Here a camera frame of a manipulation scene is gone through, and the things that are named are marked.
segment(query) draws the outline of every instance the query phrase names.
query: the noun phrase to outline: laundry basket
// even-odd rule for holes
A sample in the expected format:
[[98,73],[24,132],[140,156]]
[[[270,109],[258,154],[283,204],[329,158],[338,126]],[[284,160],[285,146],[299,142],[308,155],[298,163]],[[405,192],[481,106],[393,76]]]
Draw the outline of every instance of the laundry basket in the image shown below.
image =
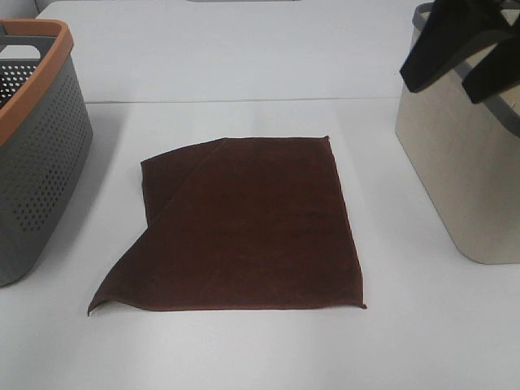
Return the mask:
[[[430,9],[415,11],[412,43]],[[505,14],[512,20],[518,12]],[[490,50],[421,93],[404,87],[396,134],[459,250],[476,262],[513,263],[520,262],[520,87],[474,105],[461,86]]]
[[0,19],[0,51],[33,46],[39,59],[0,59],[0,285],[24,275],[62,215],[92,128],[57,20]]

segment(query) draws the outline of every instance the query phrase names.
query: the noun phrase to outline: gray laundry basket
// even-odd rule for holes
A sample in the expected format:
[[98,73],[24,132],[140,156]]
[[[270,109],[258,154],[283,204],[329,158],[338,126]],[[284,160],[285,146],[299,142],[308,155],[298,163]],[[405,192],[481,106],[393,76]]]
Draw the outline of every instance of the gray laundry basket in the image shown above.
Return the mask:
[[33,266],[85,163],[92,128],[57,20],[0,19],[0,50],[34,46],[39,59],[0,59],[0,285]]

